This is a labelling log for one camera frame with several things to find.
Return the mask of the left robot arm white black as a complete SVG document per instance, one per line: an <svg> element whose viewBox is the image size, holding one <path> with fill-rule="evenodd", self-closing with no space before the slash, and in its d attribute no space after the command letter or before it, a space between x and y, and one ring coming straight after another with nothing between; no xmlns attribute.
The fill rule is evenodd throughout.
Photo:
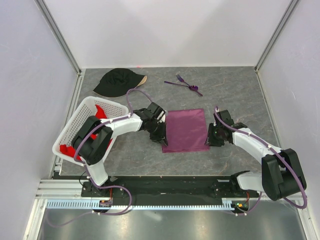
<svg viewBox="0 0 320 240"><path fill-rule="evenodd" d="M75 149L74 156L83 159L87 175L93 183L92 191L99 197L106 196L110 191L103 158L111 141L118 136L139 131L147 131L152 142L168 146L166 111L151 102L147 108L117 118L99 119L92 115L73 138L71 145Z"/></svg>

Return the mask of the purple cloth napkin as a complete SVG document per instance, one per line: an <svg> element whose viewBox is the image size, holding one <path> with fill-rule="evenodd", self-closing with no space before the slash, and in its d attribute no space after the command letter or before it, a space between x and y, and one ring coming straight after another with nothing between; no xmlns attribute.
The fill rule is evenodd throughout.
<svg viewBox="0 0 320 240"><path fill-rule="evenodd" d="M204 152L206 145L207 125L202 108L171 110L165 118L168 146L162 147L163 153Z"/></svg>

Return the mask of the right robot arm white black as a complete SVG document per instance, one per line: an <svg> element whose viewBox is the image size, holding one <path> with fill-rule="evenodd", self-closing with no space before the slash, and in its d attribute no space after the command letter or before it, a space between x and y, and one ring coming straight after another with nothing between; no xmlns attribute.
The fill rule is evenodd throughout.
<svg viewBox="0 0 320 240"><path fill-rule="evenodd" d="M233 144L251 155L261 165L261 172L242 171L231 176L229 191L235 197L247 190L265 193L271 200L287 200L301 193L307 201L306 179L298 154L291 148L274 146L254 134L245 124L235 123L228 110L214 110L214 122L209 124L206 144L222 147Z"/></svg>

